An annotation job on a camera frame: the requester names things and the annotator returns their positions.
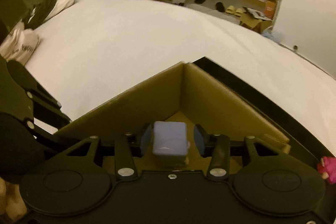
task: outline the black slipper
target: black slipper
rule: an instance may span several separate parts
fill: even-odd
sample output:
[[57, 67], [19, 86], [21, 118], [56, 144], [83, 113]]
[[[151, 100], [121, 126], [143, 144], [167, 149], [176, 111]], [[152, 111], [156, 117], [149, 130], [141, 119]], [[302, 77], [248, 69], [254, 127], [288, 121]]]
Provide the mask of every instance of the black slipper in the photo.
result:
[[224, 7], [222, 2], [217, 2], [216, 3], [216, 10], [221, 12], [221, 13], [225, 12], [225, 7]]
[[205, 0], [194, 0], [194, 3], [196, 4], [202, 4], [203, 2], [205, 2]]

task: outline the red cloth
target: red cloth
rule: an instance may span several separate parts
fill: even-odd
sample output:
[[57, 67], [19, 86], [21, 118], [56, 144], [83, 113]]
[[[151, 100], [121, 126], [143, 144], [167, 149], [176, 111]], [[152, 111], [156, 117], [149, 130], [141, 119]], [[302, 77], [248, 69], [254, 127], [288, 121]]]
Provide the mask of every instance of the red cloth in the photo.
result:
[[327, 173], [329, 177], [327, 181], [330, 184], [336, 183], [336, 158], [334, 157], [323, 157], [324, 166], [319, 163], [317, 165], [317, 171], [320, 174]]

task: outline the white bed sheet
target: white bed sheet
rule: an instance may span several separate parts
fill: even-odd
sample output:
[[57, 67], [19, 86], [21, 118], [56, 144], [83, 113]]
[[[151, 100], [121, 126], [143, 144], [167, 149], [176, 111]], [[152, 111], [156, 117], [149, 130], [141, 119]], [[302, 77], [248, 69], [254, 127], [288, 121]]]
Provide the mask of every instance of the white bed sheet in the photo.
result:
[[36, 31], [43, 41], [26, 67], [72, 120], [179, 61], [207, 56], [336, 155], [336, 81], [241, 26], [150, 0], [78, 0]]

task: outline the pink toy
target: pink toy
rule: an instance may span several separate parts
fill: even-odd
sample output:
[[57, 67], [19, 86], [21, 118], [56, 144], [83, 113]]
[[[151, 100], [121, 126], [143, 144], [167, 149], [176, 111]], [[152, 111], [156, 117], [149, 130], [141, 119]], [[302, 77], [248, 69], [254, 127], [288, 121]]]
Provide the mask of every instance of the pink toy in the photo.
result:
[[317, 171], [330, 184], [336, 183], [336, 158], [323, 157], [321, 162], [317, 165]]

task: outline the white bag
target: white bag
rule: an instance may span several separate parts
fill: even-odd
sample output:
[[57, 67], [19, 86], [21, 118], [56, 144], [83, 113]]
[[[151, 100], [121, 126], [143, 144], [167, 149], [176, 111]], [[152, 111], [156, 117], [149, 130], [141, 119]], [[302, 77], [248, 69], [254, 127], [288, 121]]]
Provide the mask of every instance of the white bag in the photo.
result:
[[14, 59], [25, 65], [39, 45], [39, 35], [32, 29], [24, 28], [23, 22], [17, 23], [0, 45], [0, 55], [6, 61]]

